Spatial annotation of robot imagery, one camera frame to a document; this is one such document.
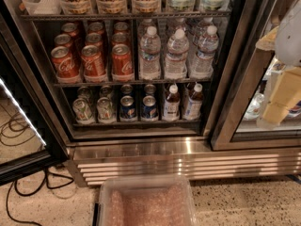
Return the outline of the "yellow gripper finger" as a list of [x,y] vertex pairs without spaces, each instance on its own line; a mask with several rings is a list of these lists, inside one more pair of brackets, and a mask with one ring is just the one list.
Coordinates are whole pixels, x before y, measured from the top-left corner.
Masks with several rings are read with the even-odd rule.
[[301,68],[292,67],[277,76],[262,118],[269,123],[281,123],[301,100]]
[[263,51],[274,51],[278,26],[274,27],[266,35],[256,42],[256,47]]

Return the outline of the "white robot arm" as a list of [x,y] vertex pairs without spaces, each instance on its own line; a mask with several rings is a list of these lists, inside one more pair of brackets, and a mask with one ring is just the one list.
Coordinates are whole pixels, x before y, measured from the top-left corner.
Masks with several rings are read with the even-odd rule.
[[287,66],[276,79],[265,109],[261,113],[262,125],[279,126],[301,100],[301,0],[298,0],[282,19],[256,43],[263,51],[274,51],[276,57]]

